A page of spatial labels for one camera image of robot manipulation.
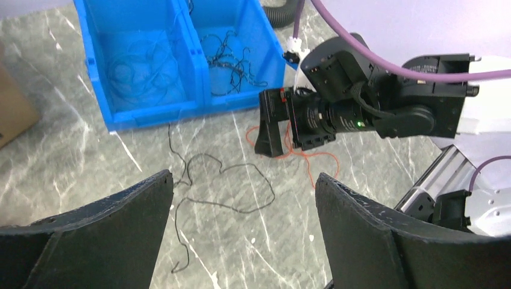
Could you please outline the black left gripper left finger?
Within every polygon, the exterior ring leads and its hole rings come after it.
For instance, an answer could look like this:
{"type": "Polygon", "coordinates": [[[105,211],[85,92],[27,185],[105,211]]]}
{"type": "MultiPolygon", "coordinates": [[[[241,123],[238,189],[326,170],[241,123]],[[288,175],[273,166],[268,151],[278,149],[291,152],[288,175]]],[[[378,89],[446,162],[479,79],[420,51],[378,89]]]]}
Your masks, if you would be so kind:
{"type": "Polygon", "coordinates": [[[148,288],[173,200],[162,170],[27,226],[1,228],[2,288],[148,288]]]}

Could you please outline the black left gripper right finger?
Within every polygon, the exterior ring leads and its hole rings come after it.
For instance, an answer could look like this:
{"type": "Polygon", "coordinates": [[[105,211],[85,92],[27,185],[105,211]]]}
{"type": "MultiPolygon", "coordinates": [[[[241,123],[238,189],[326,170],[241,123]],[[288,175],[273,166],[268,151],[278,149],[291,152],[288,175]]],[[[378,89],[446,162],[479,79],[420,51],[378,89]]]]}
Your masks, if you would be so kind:
{"type": "Polygon", "coordinates": [[[329,288],[509,288],[510,237],[443,228],[359,194],[326,173],[316,208],[329,288]]]}

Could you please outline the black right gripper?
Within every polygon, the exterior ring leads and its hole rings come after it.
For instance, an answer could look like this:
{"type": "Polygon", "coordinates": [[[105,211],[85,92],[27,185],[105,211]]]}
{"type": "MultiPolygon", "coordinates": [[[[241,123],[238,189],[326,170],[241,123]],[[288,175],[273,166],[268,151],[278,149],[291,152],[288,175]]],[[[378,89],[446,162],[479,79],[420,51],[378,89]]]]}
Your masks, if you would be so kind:
{"type": "Polygon", "coordinates": [[[291,122],[294,148],[323,146],[346,132],[373,131],[372,117],[354,100],[328,102],[317,93],[290,96],[291,88],[259,93],[260,124],[254,152],[269,158],[282,156],[279,122],[291,122]]]}

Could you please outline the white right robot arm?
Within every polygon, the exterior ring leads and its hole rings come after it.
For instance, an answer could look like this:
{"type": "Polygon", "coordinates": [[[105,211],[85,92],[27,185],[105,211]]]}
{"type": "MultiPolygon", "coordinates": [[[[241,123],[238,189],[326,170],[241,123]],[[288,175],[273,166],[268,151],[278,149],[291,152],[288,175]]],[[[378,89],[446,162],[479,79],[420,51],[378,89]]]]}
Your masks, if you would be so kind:
{"type": "Polygon", "coordinates": [[[308,151],[341,133],[427,136],[442,153],[396,209],[451,229],[510,234],[510,80],[442,83],[399,76],[341,37],[305,49],[289,37],[291,87],[260,93],[256,154],[283,156],[280,123],[292,149],[308,151]]]}

